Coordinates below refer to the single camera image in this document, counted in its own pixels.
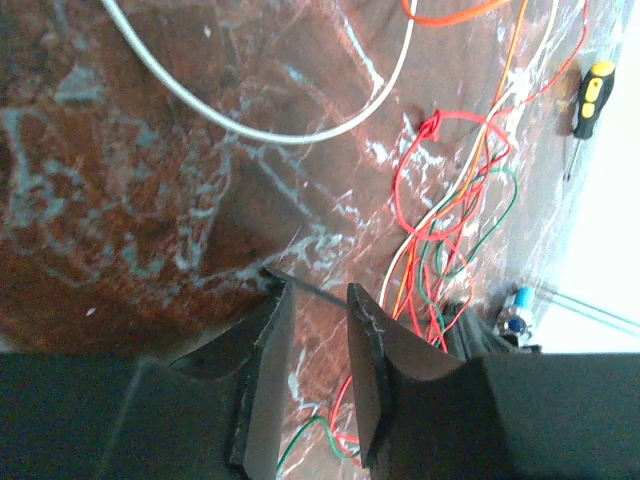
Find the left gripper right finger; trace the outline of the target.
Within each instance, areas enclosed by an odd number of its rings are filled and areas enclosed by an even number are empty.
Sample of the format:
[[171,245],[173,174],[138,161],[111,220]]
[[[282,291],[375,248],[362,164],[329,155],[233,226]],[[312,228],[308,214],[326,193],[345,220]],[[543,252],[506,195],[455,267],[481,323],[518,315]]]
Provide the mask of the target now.
[[635,479],[639,358],[461,361],[347,289],[362,465],[375,479]]

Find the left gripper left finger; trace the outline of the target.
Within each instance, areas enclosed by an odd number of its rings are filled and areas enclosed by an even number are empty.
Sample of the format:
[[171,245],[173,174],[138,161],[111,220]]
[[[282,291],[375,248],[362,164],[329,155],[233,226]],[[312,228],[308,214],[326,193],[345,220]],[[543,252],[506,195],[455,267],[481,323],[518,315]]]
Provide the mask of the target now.
[[294,294],[266,300],[200,348],[143,356],[6,353],[5,479],[272,479]]

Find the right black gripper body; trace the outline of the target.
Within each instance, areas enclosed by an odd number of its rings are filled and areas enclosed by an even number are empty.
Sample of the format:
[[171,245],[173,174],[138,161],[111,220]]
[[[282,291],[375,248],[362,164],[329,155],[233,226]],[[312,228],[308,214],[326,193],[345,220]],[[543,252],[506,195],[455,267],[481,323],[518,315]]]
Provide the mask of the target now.
[[444,310],[444,334],[448,353],[459,360],[490,354],[541,354],[539,345],[519,346],[513,335],[500,336],[473,310],[449,303]]

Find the black zip tie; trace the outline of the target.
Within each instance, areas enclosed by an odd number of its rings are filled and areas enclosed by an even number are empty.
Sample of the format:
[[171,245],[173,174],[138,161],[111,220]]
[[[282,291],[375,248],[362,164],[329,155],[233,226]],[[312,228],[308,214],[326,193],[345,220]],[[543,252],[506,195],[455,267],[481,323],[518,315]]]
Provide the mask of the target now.
[[292,275],[289,275],[279,269],[276,269],[274,267],[268,266],[265,267],[264,270],[266,272],[268,272],[270,275],[279,278],[280,280],[292,283],[295,287],[297,287],[300,290],[303,290],[311,295],[314,295],[318,298],[321,298],[322,300],[331,303],[334,306],[337,306],[339,308],[342,309],[347,309],[347,302],[341,298],[338,298],[334,295],[332,295],[331,293],[329,293],[328,291],[324,291],[322,289],[320,289],[319,287],[316,287],[314,285],[311,285],[307,282],[304,282]]

